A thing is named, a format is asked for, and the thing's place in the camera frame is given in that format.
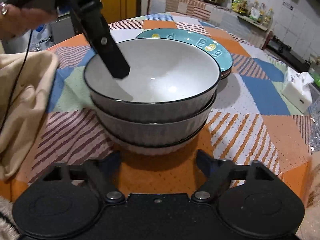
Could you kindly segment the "person's left hand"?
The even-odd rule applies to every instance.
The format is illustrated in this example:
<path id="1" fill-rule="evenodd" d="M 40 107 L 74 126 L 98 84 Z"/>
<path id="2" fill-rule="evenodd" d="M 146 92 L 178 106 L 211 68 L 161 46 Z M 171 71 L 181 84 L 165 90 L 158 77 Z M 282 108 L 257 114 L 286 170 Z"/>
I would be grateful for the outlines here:
<path id="1" fill-rule="evenodd" d="M 1 3 L 1 40 L 11 40 L 23 36 L 28 30 L 50 23 L 57 18 L 57 12 L 37 8 L 18 8 L 12 4 Z"/>

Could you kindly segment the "beige sleeve forearm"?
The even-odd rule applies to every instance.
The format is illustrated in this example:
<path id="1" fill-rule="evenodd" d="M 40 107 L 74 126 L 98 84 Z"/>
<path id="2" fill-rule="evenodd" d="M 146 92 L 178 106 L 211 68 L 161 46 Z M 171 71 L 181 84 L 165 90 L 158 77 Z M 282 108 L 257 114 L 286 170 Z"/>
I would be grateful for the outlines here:
<path id="1" fill-rule="evenodd" d="M 57 56 L 50 51 L 1 55 L 1 180 L 19 169 L 37 137 Z"/>

